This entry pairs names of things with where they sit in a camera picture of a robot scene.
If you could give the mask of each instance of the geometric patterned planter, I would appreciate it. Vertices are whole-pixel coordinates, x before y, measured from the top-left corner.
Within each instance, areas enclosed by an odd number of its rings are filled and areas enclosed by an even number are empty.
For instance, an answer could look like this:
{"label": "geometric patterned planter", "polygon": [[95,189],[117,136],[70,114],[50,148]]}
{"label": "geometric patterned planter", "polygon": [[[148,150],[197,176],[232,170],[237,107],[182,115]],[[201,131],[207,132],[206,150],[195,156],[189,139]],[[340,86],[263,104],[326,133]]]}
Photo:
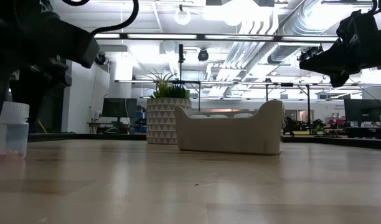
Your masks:
{"label": "geometric patterned planter", "polygon": [[151,144],[177,144],[174,107],[190,110],[192,102],[180,98],[148,99],[146,139]]}

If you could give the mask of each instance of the plastic bottle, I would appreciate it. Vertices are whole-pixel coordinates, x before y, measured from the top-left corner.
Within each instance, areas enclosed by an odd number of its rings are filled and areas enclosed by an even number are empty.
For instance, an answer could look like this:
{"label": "plastic bottle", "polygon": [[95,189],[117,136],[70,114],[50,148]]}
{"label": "plastic bottle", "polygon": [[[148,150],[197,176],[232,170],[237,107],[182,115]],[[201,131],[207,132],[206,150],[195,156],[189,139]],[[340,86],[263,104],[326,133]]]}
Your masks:
{"label": "plastic bottle", "polygon": [[0,157],[7,152],[15,153],[20,158],[26,156],[29,109],[27,104],[4,102],[0,115]]}

